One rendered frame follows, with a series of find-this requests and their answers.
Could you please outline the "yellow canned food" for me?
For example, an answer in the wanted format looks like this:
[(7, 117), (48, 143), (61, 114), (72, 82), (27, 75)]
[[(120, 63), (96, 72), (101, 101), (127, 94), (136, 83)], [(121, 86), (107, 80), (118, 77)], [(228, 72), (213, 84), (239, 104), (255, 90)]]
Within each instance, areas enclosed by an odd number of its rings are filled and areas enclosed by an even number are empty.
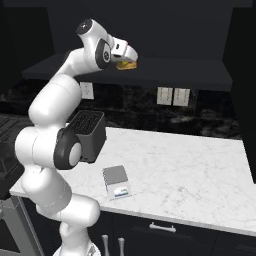
[(132, 70), (137, 68), (136, 62), (119, 61), (116, 63), (118, 70)]

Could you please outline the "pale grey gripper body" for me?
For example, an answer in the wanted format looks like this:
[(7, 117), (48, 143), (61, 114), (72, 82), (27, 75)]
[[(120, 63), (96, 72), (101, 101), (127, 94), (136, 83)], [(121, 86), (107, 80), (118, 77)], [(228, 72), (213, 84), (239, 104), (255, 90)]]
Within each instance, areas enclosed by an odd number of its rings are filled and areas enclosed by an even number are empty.
[(127, 45), (118, 49), (117, 57), (120, 61), (136, 62), (138, 53), (130, 45)]

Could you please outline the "grey digital scale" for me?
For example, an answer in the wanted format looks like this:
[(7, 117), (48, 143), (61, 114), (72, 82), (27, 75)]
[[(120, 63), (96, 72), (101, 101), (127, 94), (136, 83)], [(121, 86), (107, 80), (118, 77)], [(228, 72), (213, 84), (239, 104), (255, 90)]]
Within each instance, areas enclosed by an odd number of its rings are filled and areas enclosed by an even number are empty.
[(116, 200), (132, 195), (123, 165), (104, 168), (103, 178), (109, 200)]

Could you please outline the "dark cabinet door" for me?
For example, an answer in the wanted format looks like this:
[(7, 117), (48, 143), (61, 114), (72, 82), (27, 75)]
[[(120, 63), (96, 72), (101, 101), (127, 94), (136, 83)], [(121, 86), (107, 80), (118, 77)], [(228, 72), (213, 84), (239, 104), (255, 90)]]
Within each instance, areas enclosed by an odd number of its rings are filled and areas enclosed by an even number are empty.
[(53, 54), (47, 9), (5, 6), (0, 0), (0, 94), (20, 82), (24, 70)]
[(229, 12), (223, 62), (233, 79), (232, 102), (256, 185), (256, 0), (222, 1)]

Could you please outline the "dark open wall cabinet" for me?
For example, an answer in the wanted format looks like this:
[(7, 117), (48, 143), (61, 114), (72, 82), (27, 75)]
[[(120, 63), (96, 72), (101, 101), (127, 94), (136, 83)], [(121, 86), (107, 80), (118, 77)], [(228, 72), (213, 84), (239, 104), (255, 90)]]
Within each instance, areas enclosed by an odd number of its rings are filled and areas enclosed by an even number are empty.
[(23, 72), (48, 79), (64, 53), (79, 48), (77, 25), (98, 21), (138, 52), (135, 70), (85, 75), (96, 83), (228, 91), (232, 79), (222, 57), (233, 7), (230, 0), (44, 0), (55, 54)]

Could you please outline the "dark drawer front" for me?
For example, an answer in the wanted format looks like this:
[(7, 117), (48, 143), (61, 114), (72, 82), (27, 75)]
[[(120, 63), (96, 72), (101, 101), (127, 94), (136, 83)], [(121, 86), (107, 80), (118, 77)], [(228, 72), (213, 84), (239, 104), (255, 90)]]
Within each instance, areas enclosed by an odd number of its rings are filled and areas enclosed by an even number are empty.
[(256, 237), (220, 232), (211, 256), (256, 256)]
[[(150, 229), (152, 222), (176, 232)], [(217, 238), (211, 229), (124, 214), (115, 214), (113, 224), (116, 237), (125, 239), (125, 256), (211, 256)]]

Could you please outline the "black and steel stove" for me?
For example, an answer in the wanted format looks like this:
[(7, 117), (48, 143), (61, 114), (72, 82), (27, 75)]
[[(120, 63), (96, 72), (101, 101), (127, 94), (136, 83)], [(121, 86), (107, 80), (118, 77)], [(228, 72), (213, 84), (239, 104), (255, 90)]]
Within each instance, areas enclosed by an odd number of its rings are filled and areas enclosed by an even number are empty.
[(20, 196), (10, 193), (24, 172), (14, 156), (19, 119), (0, 115), (0, 256), (45, 256)]

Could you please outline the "dark grey toaster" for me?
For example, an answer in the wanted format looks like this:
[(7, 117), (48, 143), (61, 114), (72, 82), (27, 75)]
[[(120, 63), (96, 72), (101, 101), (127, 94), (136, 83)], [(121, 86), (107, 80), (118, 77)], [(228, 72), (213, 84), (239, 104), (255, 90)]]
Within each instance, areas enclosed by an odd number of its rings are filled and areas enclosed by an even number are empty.
[(69, 123), (82, 144), (80, 161), (94, 163), (107, 139), (105, 115), (101, 111), (79, 111)]

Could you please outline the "white wall outlet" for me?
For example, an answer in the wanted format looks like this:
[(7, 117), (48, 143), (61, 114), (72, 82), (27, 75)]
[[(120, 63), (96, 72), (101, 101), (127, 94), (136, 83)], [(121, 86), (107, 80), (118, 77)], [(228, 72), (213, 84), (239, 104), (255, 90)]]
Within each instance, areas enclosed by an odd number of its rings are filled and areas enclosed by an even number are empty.
[(93, 92), (93, 84), (90, 82), (81, 82), (80, 83), (81, 91), (82, 91), (82, 98), (83, 99), (94, 99), (94, 92)]
[(172, 94), (172, 88), (159, 87), (157, 89), (157, 104), (170, 106), (172, 104)]
[(189, 104), (189, 96), (190, 96), (189, 89), (175, 88), (174, 89), (173, 105), (187, 107)]

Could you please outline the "dark cupboard door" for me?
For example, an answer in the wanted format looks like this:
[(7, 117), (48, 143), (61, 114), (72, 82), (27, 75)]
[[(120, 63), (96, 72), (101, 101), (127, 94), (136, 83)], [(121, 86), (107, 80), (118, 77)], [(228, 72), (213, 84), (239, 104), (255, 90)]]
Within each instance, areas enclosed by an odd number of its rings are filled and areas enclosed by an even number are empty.
[(108, 236), (108, 250), (110, 256), (114, 256), (113, 252), (113, 216), (110, 212), (101, 211), (98, 221), (88, 228), (88, 234), (91, 241), (98, 247), (102, 256), (105, 256), (105, 247), (102, 239), (103, 235)]

